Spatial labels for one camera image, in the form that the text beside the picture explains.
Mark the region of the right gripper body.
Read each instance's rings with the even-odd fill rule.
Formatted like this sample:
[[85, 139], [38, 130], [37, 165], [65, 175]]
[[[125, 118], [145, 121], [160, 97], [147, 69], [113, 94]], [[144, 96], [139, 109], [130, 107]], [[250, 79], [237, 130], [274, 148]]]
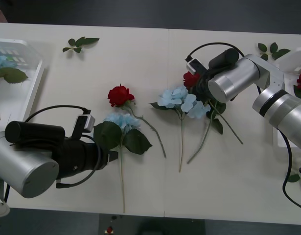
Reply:
[[196, 98], [210, 98], [210, 92], [208, 88], [208, 81], [210, 79], [209, 72], [203, 74], [195, 74], [197, 82], [193, 87], [192, 93], [196, 95]]

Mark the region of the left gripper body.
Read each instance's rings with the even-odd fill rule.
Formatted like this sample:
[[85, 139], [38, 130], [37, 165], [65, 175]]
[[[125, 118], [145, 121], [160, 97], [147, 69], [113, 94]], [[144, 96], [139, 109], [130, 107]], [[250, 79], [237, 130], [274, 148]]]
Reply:
[[100, 158], [100, 163], [97, 170], [102, 170], [108, 164], [108, 151], [99, 147], [100, 154], [96, 144], [90, 143], [88, 147], [88, 170], [93, 170], [96, 166], [98, 158]]

